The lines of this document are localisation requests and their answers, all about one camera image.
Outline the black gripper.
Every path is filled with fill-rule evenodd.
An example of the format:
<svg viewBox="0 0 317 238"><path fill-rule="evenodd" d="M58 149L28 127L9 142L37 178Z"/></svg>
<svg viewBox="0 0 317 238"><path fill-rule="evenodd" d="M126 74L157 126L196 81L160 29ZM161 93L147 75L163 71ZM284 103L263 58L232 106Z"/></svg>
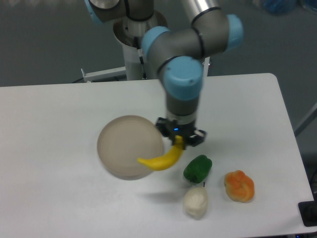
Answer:
<svg viewBox="0 0 317 238"><path fill-rule="evenodd" d="M174 141L175 136L181 136L184 141L184 149L187 147L196 147L204 142L206 132L196 129L196 120L187 124L179 124L178 120L169 120L159 117L156 121L156 128L163 137Z"/></svg>

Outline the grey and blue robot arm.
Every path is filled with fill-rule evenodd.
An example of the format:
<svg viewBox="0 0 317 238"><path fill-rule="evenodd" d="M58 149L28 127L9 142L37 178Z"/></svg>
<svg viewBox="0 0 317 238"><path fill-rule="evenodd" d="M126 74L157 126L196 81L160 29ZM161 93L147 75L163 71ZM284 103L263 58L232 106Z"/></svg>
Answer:
<svg viewBox="0 0 317 238"><path fill-rule="evenodd" d="M206 132L196 128L203 87L201 61L241 45L243 24L225 14L215 0L184 0L190 28L173 33L152 0L88 0L93 20L115 21L119 40L141 50L140 64L158 77L166 94L166 116L156 127L172 143L183 138L184 146L203 143Z"/></svg>

